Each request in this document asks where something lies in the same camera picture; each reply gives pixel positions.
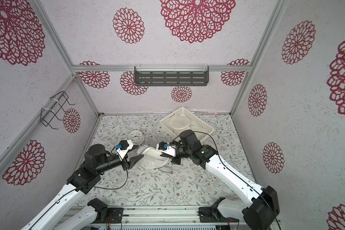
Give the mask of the white mesh bag blue trim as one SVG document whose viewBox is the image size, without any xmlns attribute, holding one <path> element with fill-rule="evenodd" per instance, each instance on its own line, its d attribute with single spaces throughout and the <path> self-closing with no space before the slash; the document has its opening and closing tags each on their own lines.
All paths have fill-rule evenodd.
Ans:
<svg viewBox="0 0 345 230">
<path fill-rule="evenodd" d="M 169 157 L 162 157 L 162 153 L 152 146 L 141 146 L 137 149 L 139 156 L 143 158 L 138 164 L 146 170 L 159 170 L 164 173 L 172 173 L 173 170 L 168 166 L 170 161 Z"/>
</svg>

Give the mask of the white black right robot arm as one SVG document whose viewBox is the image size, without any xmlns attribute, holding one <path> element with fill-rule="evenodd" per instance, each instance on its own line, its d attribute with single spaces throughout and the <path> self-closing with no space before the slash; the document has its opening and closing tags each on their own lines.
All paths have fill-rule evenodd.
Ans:
<svg viewBox="0 0 345 230">
<path fill-rule="evenodd" d="M 183 131 L 172 142 L 160 142 L 156 148 L 162 157 L 170 158 L 176 165 L 182 159 L 190 159 L 224 182 L 242 200 L 237 203 L 220 197 L 207 211 L 200 209 L 200 215 L 216 222 L 244 221 L 252 230 L 268 230 L 273 222 L 278 222 L 280 208 L 276 190 L 262 187 L 242 175 L 224 160 L 216 146 L 202 145 L 196 132 Z"/>
</svg>

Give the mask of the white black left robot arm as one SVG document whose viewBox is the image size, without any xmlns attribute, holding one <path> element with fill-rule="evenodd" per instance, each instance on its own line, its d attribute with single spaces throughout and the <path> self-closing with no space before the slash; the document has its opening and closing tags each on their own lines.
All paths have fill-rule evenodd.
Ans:
<svg viewBox="0 0 345 230">
<path fill-rule="evenodd" d="M 117 145 L 112 154 L 102 144 L 91 146 L 84 155 L 84 162 L 68 179 L 63 188 L 28 224 L 25 230 L 80 230 L 91 223 L 108 219 L 108 205 L 98 198 L 87 203 L 77 214 L 59 224 L 63 216 L 81 198 L 86 196 L 101 181 L 101 175 L 121 166 L 124 171 L 132 169 L 144 156 L 129 158 L 127 154 L 138 148 L 130 140 Z"/>
</svg>

